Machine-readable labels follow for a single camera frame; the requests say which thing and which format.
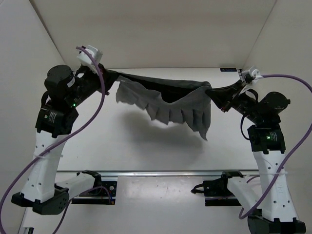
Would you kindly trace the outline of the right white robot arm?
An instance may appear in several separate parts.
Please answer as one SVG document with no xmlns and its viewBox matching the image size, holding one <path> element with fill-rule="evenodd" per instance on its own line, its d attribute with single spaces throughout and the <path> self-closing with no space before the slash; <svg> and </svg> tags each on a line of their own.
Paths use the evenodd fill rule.
<svg viewBox="0 0 312 234">
<path fill-rule="evenodd" d="M 239 218 L 247 220 L 253 234 L 304 234 L 306 225 L 298 218 L 284 168 L 286 146 L 279 114 L 290 100 L 279 92 L 259 99 L 255 90 L 244 91 L 240 81 L 206 94 L 221 111 L 235 109 L 252 122 L 245 139 L 258 166 L 262 195 L 240 171 L 224 171 L 220 178 L 194 186 L 192 193 L 204 194 L 206 206 L 241 206 Z"/>
</svg>

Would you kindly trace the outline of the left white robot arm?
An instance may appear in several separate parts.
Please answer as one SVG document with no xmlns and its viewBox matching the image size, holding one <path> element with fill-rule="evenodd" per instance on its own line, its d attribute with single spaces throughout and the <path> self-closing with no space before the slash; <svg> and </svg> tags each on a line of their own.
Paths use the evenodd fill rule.
<svg viewBox="0 0 312 234">
<path fill-rule="evenodd" d="M 12 195 L 13 204 L 32 208 L 40 215 L 58 215 L 74 197 L 98 194 L 104 189 L 101 176 L 95 171 L 82 171 L 60 183 L 55 179 L 65 143 L 86 128 L 83 125 L 72 131 L 77 107 L 96 91 L 103 97 L 108 95 L 116 79 L 113 71 L 107 71 L 102 64 L 95 71 L 85 65 L 75 72 L 67 65 L 48 71 L 35 126 L 34 157 L 27 166 L 31 171 L 22 190 Z"/>
</svg>

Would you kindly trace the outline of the grey pleated skirt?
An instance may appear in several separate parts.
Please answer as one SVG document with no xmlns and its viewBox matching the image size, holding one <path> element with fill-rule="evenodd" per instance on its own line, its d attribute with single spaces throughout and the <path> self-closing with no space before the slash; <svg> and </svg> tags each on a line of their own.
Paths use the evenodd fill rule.
<svg viewBox="0 0 312 234">
<path fill-rule="evenodd" d="M 206 140 L 211 125 L 211 99 L 208 81 L 171 80 L 121 73 L 116 101 L 135 105 L 151 120 L 164 124 L 186 123 Z"/>
</svg>

